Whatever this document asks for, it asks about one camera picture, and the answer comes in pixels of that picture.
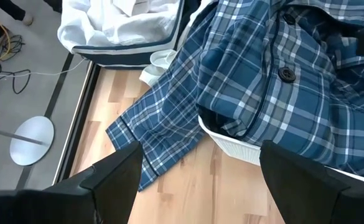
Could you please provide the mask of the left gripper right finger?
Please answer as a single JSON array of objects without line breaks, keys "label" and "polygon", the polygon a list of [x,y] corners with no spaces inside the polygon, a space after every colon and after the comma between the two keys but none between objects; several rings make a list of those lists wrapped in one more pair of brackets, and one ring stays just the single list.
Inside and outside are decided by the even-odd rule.
[{"label": "left gripper right finger", "polygon": [[331,224],[335,203],[348,185],[317,162],[265,141],[260,166],[285,224]]}]

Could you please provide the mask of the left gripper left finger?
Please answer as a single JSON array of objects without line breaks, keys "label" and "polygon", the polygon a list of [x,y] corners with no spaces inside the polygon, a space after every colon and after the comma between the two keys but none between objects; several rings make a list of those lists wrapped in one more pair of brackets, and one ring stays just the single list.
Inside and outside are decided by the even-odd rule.
[{"label": "left gripper left finger", "polygon": [[97,224],[128,224],[141,180],[142,145],[133,141],[92,165],[80,187],[90,190]]}]

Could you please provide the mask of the white plastic mesh laundry basket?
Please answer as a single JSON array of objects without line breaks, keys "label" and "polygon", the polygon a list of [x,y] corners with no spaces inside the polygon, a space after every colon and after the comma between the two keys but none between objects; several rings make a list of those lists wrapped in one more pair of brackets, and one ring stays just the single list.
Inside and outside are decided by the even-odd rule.
[{"label": "white plastic mesh laundry basket", "polygon": [[225,154],[235,159],[260,166],[260,147],[209,130],[201,117],[198,117],[198,121],[200,127],[215,141]]}]

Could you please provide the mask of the blue plaid shirt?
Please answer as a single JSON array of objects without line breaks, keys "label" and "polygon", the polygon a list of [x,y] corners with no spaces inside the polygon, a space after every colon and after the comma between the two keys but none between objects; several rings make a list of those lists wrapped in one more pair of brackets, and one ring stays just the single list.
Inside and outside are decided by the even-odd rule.
[{"label": "blue plaid shirt", "polygon": [[140,189],[212,131],[364,176],[364,0],[215,0],[157,83],[107,129],[142,144]]}]

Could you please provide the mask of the white garment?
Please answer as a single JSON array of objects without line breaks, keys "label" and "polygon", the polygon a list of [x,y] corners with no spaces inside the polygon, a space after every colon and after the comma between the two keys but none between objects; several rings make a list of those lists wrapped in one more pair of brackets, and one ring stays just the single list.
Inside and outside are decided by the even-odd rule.
[{"label": "white garment", "polygon": [[57,37],[76,47],[151,44],[169,38],[183,0],[63,0]]},{"label": "white garment", "polygon": [[154,52],[150,56],[151,64],[144,68],[139,77],[140,81],[152,87],[158,79],[168,70],[171,63],[174,61],[177,52],[182,48],[182,45],[187,40],[188,33],[195,22],[198,15],[211,3],[218,0],[199,0],[198,9],[195,10],[189,17],[189,21],[182,31],[176,50],[160,50]]}]

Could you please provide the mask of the silver floor lamp stand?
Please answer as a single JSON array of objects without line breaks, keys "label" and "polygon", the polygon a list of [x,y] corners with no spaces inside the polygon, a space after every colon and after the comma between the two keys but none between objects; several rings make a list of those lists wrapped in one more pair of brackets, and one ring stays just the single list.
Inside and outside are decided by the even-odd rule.
[{"label": "silver floor lamp stand", "polygon": [[20,166],[30,166],[41,160],[48,153],[54,134],[54,125],[45,116],[31,117],[14,133],[0,130],[0,136],[11,138],[10,157]]}]

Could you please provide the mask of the black metal table frame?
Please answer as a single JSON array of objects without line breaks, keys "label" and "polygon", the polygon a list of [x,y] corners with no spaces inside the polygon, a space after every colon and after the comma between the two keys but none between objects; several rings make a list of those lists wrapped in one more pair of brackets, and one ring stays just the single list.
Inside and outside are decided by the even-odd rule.
[{"label": "black metal table frame", "polygon": [[101,68],[96,63],[89,61],[84,86],[77,102],[77,107],[65,139],[60,162],[52,185],[67,179],[72,173],[72,167],[77,154],[78,145],[82,136],[86,118],[88,116],[91,100],[95,91],[96,83]]}]

